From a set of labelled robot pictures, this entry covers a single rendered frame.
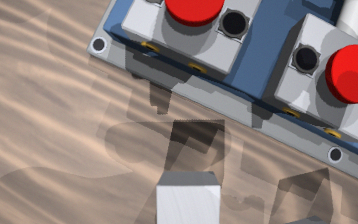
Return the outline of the white rectangular block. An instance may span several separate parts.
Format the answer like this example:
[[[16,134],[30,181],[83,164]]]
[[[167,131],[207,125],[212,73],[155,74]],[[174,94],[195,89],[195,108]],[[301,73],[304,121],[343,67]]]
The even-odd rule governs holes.
[[[220,184],[214,172],[163,172],[156,213],[157,224],[220,224]]]

